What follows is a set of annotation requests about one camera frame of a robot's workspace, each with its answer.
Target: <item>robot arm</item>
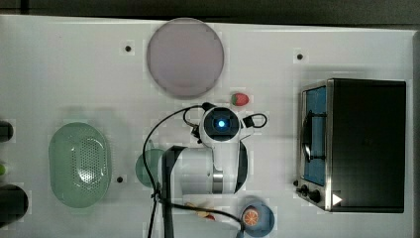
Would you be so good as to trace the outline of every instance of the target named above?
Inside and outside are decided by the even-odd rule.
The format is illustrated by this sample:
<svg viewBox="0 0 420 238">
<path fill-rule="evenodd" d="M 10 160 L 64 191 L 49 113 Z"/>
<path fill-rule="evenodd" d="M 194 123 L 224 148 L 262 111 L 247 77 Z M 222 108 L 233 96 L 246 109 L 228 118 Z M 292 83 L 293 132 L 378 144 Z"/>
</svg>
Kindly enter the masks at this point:
<svg viewBox="0 0 420 238">
<path fill-rule="evenodd" d="M 208 228 L 204 219 L 190 212 L 177 210 L 176 214 L 183 215 L 174 215 L 172 209 L 183 205 L 185 194 L 236 193 L 247 178 L 248 155 L 241 140 L 251 135 L 252 132 L 245 131 L 249 126 L 229 108 L 204 103 L 203 109 L 206 112 L 195 129 L 205 147 L 173 146 L 159 160 L 158 180 L 161 184 L 160 198 L 164 201 L 161 209 L 165 238 L 185 237 L 185 232 L 190 229 L 182 219 L 187 214 L 190 214 L 188 219 L 197 220 L 198 227 L 205 225 Z M 213 226 L 220 228 L 214 230 L 233 234 L 233 227 L 228 224 L 217 222 Z"/>
</svg>

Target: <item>toaster oven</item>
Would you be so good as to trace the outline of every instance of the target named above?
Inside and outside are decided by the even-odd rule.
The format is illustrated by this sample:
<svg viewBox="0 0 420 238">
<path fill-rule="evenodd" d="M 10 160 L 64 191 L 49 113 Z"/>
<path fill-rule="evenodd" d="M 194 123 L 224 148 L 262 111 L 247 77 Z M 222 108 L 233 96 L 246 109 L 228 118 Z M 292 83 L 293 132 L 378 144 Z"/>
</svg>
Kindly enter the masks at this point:
<svg viewBox="0 0 420 238">
<path fill-rule="evenodd" d="M 404 81 L 331 78 L 300 100 L 297 194 L 333 212 L 403 212 Z"/>
</svg>

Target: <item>white table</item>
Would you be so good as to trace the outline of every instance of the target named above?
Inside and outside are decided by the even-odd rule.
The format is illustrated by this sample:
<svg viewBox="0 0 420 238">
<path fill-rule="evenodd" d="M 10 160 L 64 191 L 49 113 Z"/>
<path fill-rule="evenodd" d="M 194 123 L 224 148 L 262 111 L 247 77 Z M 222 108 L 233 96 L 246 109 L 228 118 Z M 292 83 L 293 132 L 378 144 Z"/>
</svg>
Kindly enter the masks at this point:
<svg viewBox="0 0 420 238">
<path fill-rule="evenodd" d="M 152 202 L 135 163 L 147 133 L 175 109 L 228 102 L 237 90 L 251 97 L 241 113 L 264 112 L 269 122 L 245 141 L 251 168 L 243 189 L 213 196 L 213 205 L 235 213 L 247 196 L 264 199 L 276 216 L 269 237 L 412 236 L 412 31 L 210 24 L 224 45 L 225 67 L 215 88 L 186 101 L 166 95 L 146 66 L 145 48 L 161 24 L 0 16 L 0 118 L 16 129 L 12 141 L 0 144 L 0 160 L 12 168 L 3 182 L 31 198 L 28 214 L 0 237 L 145 237 Z M 298 92 L 333 76 L 407 81 L 404 213 L 325 213 L 295 195 Z M 113 181 L 90 209 L 69 209 L 50 187 L 50 138 L 71 121 L 95 126 L 111 144 Z M 155 143 L 194 145 L 180 116 L 165 125 Z"/>
</svg>

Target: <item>green plastic basket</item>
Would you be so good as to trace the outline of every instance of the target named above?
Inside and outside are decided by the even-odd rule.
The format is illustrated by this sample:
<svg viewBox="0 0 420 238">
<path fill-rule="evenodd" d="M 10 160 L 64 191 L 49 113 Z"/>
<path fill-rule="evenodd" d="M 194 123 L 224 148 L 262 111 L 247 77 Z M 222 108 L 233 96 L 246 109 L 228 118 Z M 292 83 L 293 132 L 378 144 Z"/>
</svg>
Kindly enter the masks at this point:
<svg viewBox="0 0 420 238">
<path fill-rule="evenodd" d="M 111 156 L 104 136 L 85 123 L 70 123 L 52 136 L 49 147 L 52 192 L 67 206 L 93 205 L 111 181 Z"/>
</svg>

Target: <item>black cable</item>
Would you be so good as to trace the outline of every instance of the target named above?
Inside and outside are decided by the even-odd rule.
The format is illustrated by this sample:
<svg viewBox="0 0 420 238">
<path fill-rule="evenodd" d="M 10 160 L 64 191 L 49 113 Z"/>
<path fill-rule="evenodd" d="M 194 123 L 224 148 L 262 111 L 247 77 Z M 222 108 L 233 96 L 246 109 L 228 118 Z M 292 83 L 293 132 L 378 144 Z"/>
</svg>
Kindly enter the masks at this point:
<svg viewBox="0 0 420 238">
<path fill-rule="evenodd" d="M 154 199 L 154 208 L 152 209 L 151 223 L 149 223 L 149 235 L 148 235 L 149 238 L 151 238 L 152 229 L 154 228 L 154 220 L 155 220 L 155 213 L 157 212 L 157 205 L 158 205 L 158 203 Z"/>
<path fill-rule="evenodd" d="M 170 118 L 170 117 L 171 117 L 171 116 L 173 116 L 173 115 L 176 115 L 176 114 L 177 114 L 177 113 L 179 113 L 179 112 L 184 111 L 184 114 L 183 114 L 183 120 L 185 121 L 185 123 L 186 123 L 187 125 L 189 125 L 189 126 L 191 126 L 191 125 L 193 125 L 193 126 L 197 126 L 197 125 L 195 125 L 195 124 L 192 124 L 192 123 L 190 123 L 190 122 L 187 122 L 187 121 L 186 121 L 186 118 L 185 118 L 185 114 L 186 114 L 186 113 L 187 113 L 190 109 L 192 109 L 192 108 L 202 108 L 202 106 L 201 106 L 201 105 L 195 105 L 195 106 L 186 107 L 186 108 L 180 109 L 180 110 L 175 111 L 175 112 L 173 112 L 172 114 L 170 114 L 170 115 L 166 116 L 165 118 L 163 118 L 160 122 L 158 122 L 158 123 L 157 123 L 157 124 L 153 127 L 152 131 L 149 133 L 148 137 L 146 138 L 145 143 L 143 144 L 143 163 L 145 164 L 146 171 L 148 172 L 149 179 L 151 180 L 152 187 L 153 187 L 153 189 L 154 189 L 154 194 L 152 195 L 152 198 L 154 199 L 154 207 L 153 207 L 153 210 L 152 210 L 151 222 L 150 222 L 150 224 L 149 224 L 149 234 L 148 234 L 148 237 L 149 237 L 149 238 L 151 238 L 151 237 L 152 237 L 152 229 L 153 229 L 153 226 L 154 226 L 154 220 L 155 220 L 155 214 L 156 214 L 156 209 L 157 209 L 157 203 L 158 203 L 158 201 L 159 201 L 160 203 L 164 203 L 164 204 L 166 204 L 166 205 L 169 205 L 169 206 L 171 206 L 171 207 L 178 208 L 178 209 L 195 210 L 195 211 L 205 211 L 205 212 L 212 212 L 212 213 L 215 213 L 215 214 L 224 215 L 224 216 L 230 217 L 230 218 L 234 219 L 235 221 L 237 221 L 237 222 L 241 225 L 241 232 L 244 232 L 244 230 L 245 230 L 245 225 L 244 225 L 244 223 L 242 222 L 242 220 L 241 220 L 240 218 L 238 218 L 238 217 L 236 217 L 236 216 L 232 215 L 232 214 L 227 213 L 227 212 L 220 211 L 220 210 L 214 210 L 214 209 L 207 209 L 207 208 L 202 208 L 202 207 L 190 207 L 190 206 L 184 206 L 184 205 L 174 204 L 174 203 L 171 203 L 171 202 L 162 201 L 162 200 L 160 200 L 160 199 L 159 199 L 159 197 L 158 197 L 158 195 L 159 195 L 160 191 L 158 190 L 158 187 L 157 187 L 157 185 L 155 184 L 155 180 L 154 180 L 154 178 L 153 178 L 153 176 L 152 176 L 151 170 L 149 169 L 148 162 L 146 161 L 146 145 L 147 145 L 147 143 L 148 143 L 148 141 L 149 141 L 149 138 L 152 136 L 152 133 L 156 130 L 156 128 L 157 128 L 158 126 L 160 126 L 160 125 L 161 125 L 161 123 L 163 123 L 164 121 L 166 121 L 168 118 Z M 265 115 L 263 115 L 263 114 L 261 114 L 261 115 L 265 118 L 265 122 L 264 122 L 264 123 L 262 124 L 262 126 L 261 126 L 261 127 L 263 127 L 263 126 L 266 124 L 266 117 L 265 117 Z"/>
<path fill-rule="evenodd" d="M 191 207 L 191 206 L 179 205 L 179 204 L 175 204 L 175 203 L 171 203 L 171 202 L 166 202 L 166 201 L 163 201 L 163 200 L 160 200 L 159 202 L 164 203 L 165 205 L 168 205 L 170 207 L 178 208 L 178 209 L 205 211 L 205 212 L 211 212 L 211 213 L 215 213 L 215 214 L 224 215 L 224 216 L 227 216 L 227 217 L 237 221 L 241 226 L 241 231 L 245 230 L 245 224 L 240 218 L 238 218 L 238 217 L 236 217 L 236 216 L 234 216 L 234 215 L 232 215 L 228 212 L 225 212 L 225 211 L 208 209 L 208 208 L 203 208 L 203 207 Z"/>
<path fill-rule="evenodd" d="M 148 237 L 149 237 L 149 238 L 151 238 L 151 237 L 152 237 L 152 229 L 153 229 L 153 227 L 154 227 L 155 213 L 156 213 L 156 210 L 157 210 L 157 200 L 156 200 L 156 196 L 157 196 L 157 194 L 159 194 L 159 190 L 158 190 L 158 188 L 157 188 L 157 185 L 155 184 L 155 180 L 154 180 L 154 178 L 153 178 L 153 176 L 152 176 L 151 170 L 149 169 L 148 162 L 146 161 L 146 145 L 147 145 L 147 143 L 148 143 L 149 139 L 151 138 L 152 133 L 155 131 L 155 129 L 156 129 L 158 126 L 160 126 L 160 124 L 161 124 L 161 123 L 163 123 L 164 121 L 166 121 L 169 117 L 171 117 L 171 116 L 173 116 L 173 115 L 176 115 L 176 114 L 178 114 L 179 112 L 182 112 L 182 111 L 185 111 L 185 110 L 189 110 L 189 109 L 191 109 L 191 108 L 200 108 L 200 107 L 201 107 L 200 105 L 195 105 L 195 106 L 186 107 L 186 108 L 183 108 L 183 109 L 181 109 L 181 110 L 175 111 L 174 113 L 172 113 L 172 114 L 170 114 L 170 115 L 166 116 L 165 118 L 163 118 L 161 121 L 159 121 L 159 122 L 158 122 L 158 123 L 157 123 L 157 124 L 153 127 L 152 131 L 149 133 L 148 137 L 146 138 L 145 143 L 143 144 L 143 163 L 145 164 L 146 171 L 148 172 L 148 176 L 149 176 L 149 179 L 151 180 L 152 187 L 154 188 L 154 194 L 152 195 L 152 198 L 154 199 L 154 208 L 153 208 L 153 210 L 152 210 L 151 223 L 149 224 L 149 234 L 148 234 Z"/>
<path fill-rule="evenodd" d="M 266 118 L 266 116 L 264 114 L 262 114 L 262 113 L 256 113 L 256 114 L 253 114 L 253 115 L 249 115 L 248 117 L 255 117 L 255 116 L 262 116 L 264 118 L 264 122 L 260 126 L 253 125 L 253 127 L 254 128 L 262 128 L 262 127 L 264 127 L 265 124 L 266 124 L 266 122 L 268 121 L 268 119 Z"/>
<path fill-rule="evenodd" d="M 184 114 L 182 115 L 182 119 L 184 120 L 185 124 L 187 124 L 190 127 L 198 127 L 198 125 L 196 125 L 194 123 L 191 123 L 191 122 L 189 122 L 189 121 L 186 120 L 186 117 L 185 116 L 186 116 L 186 113 L 188 113 L 188 111 L 189 111 L 189 109 L 185 110 L 184 111 Z"/>
<path fill-rule="evenodd" d="M 147 163 L 147 161 L 146 161 L 146 145 L 147 145 L 147 143 L 148 143 L 149 139 L 151 138 L 152 133 L 155 131 L 155 129 L 156 129 L 158 126 L 160 126 L 160 124 L 161 124 L 161 123 L 163 123 L 164 121 L 166 121 L 166 120 L 167 120 L 168 118 L 170 118 L 171 116 L 174 116 L 174 115 L 178 114 L 179 112 L 182 112 L 182 111 L 185 111 L 185 110 L 189 110 L 189 109 L 191 109 L 191 108 L 200 108 L 200 107 L 201 107 L 201 105 L 195 105 L 195 106 L 186 107 L 186 108 L 183 108 L 183 109 L 177 110 L 177 111 L 173 112 L 172 114 L 170 114 L 170 115 L 166 116 L 165 118 L 163 118 L 161 121 L 159 121 L 159 122 L 158 122 L 158 123 L 157 123 L 157 124 L 153 127 L 152 131 L 149 133 L 148 137 L 146 138 L 146 141 L 145 141 L 145 143 L 143 144 L 143 163 L 145 164 L 146 171 L 148 172 L 149 178 L 151 179 L 152 187 L 154 188 L 154 193 L 157 193 L 157 192 L 158 192 L 158 189 L 157 189 L 157 186 L 156 186 L 156 184 L 155 184 L 155 180 L 154 180 L 154 178 L 152 177 L 151 170 L 149 170 L 149 165 L 148 165 L 148 163 Z"/>
</svg>

